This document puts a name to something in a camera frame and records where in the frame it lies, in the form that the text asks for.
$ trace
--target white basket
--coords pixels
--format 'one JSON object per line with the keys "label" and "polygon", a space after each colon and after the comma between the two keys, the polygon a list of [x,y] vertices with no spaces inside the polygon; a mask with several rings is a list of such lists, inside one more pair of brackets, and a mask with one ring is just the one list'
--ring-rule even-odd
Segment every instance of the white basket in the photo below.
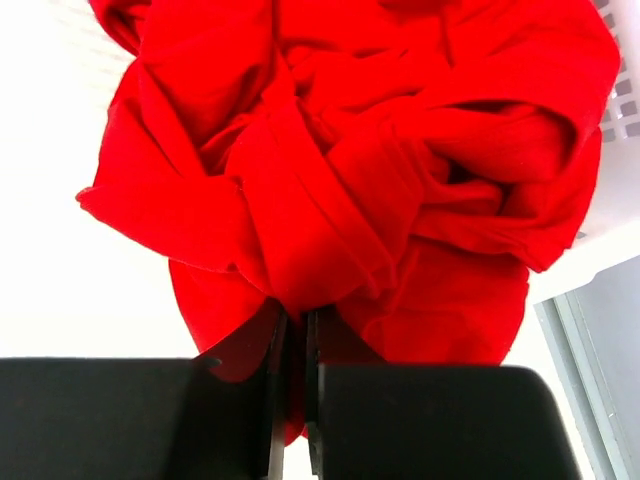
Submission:
{"label": "white basket", "polygon": [[586,285],[609,267],[640,255],[640,3],[594,0],[615,37],[622,67],[602,121],[598,185],[573,248],[547,272],[532,275],[537,303]]}

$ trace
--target gray wall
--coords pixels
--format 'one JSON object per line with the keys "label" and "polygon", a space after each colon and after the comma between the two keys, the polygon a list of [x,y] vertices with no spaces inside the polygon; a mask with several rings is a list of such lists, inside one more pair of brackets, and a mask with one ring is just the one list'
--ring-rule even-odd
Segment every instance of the gray wall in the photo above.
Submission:
{"label": "gray wall", "polygon": [[640,471],[640,257],[576,290],[617,420]]}

